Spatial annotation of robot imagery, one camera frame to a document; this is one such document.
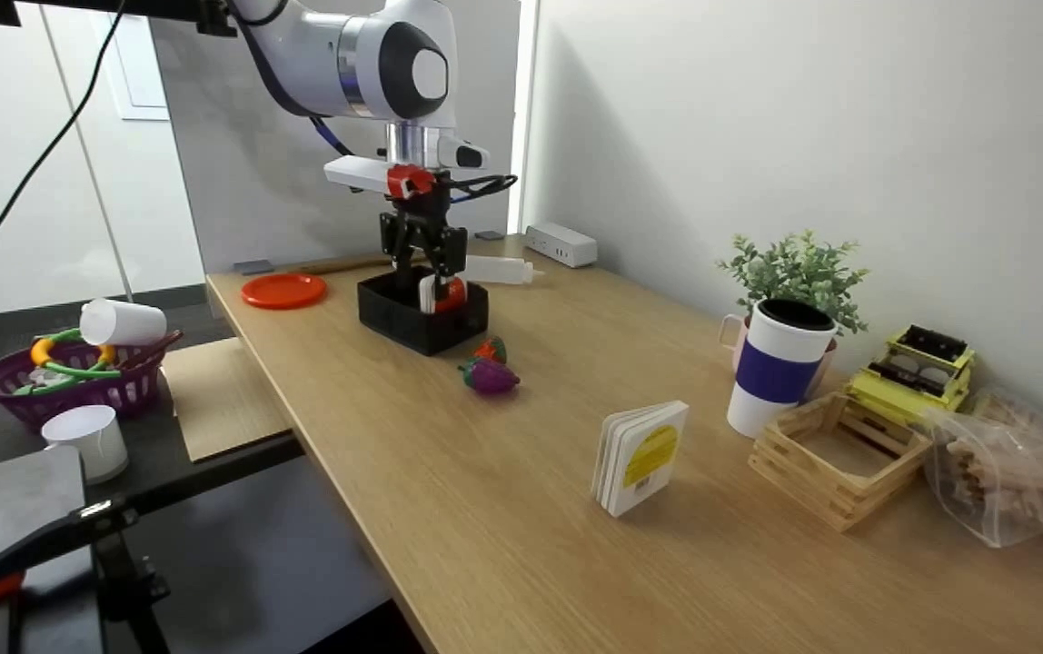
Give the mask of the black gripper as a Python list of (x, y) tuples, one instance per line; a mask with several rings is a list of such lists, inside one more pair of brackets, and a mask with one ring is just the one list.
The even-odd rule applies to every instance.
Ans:
[(379, 215), (382, 252), (393, 258), (398, 282), (415, 282), (426, 271), (454, 275), (463, 270), (469, 232), (448, 220), (450, 201), (415, 195), (397, 201)]

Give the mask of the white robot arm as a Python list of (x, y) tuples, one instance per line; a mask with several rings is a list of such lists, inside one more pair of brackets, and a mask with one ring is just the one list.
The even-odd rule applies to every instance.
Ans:
[(456, 39), (442, 0), (385, 0), (373, 15), (322, 15), (294, 0), (225, 0), (268, 95), (325, 141), (331, 115), (373, 118), (385, 155), (339, 150), (333, 184), (393, 202), (385, 252), (398, 271), (463, 270), (463, 232), (448, 224), (450, 169), (440, 134), (454, 128)]

